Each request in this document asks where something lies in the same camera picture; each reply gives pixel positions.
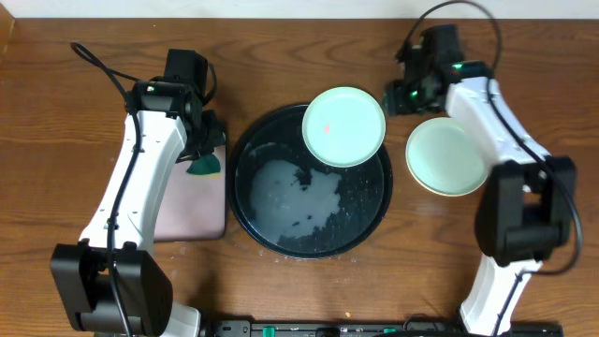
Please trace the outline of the yellow plate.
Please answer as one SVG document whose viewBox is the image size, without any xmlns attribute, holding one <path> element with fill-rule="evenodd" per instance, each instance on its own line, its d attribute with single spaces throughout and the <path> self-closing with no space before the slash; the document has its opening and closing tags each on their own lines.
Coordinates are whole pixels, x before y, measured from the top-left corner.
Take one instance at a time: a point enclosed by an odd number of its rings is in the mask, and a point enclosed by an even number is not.
<svg viewBox="0 0 599 337">
<path fill-rule="evenodd" d="M 414 179 L 428 191 L 444 197 L 461 197 L 478 189 L 487 180 L 487 170 L 478 155 L 406 155 Z"/>
</svg>

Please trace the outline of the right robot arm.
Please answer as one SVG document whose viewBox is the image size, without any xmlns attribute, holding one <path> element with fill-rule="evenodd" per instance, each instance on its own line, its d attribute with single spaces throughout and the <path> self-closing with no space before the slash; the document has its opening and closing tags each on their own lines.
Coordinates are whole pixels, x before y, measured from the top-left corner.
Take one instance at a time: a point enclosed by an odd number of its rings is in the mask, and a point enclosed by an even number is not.
<svg viewBox="0 0 599 337">
<path fill-rule="evenodd" d="M 481 156 L 486 187 L 475 214 L 482 252 L 472 289 L 460 305 L 460 322 L 476 336 L 500 336 L 533 276 L 571 270 L 543 270 L 554 249 L 576 236 L 581 221 L 574 202 L 576 167 L 554 157 L 523 128 L 502 97 L 491 69 L 480 61 L 403 62 L 402 79 L 386 89 L 390 115 L 441 111 L 470 139 Z"/>
</svg>

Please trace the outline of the green yellow sponge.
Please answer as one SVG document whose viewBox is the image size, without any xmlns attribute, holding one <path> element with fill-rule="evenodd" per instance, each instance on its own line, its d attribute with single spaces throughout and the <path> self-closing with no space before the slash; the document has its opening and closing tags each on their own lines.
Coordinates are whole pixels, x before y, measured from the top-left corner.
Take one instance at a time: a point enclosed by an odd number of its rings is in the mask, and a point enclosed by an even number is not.
<svg viewBox="0 0 599 337">
<path fill-rule="evenodd" d="M 205 155 L 193 161 L 188 169 L 187 174 L 194 176 L 204 176 L 218 174 L 221 172 L 221 164 L 215 154 Z"/>
</svg>

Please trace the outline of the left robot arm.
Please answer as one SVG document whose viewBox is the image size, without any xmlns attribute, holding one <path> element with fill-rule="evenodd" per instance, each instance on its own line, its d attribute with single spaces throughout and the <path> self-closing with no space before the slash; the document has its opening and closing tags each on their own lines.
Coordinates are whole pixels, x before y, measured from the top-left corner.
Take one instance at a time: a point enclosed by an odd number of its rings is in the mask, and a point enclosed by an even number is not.
<svg viewBox="0 0 599 337">
<path fill-rule="evenodd" d="M 173 297 L 157 242 L 211 240 L 225 224 L 226 138 L 193 84 L 140 81 L 107 190 L 51 275 L 71 327 L 111 336 L 197 336 L 201 314 Z"/>
</svg>

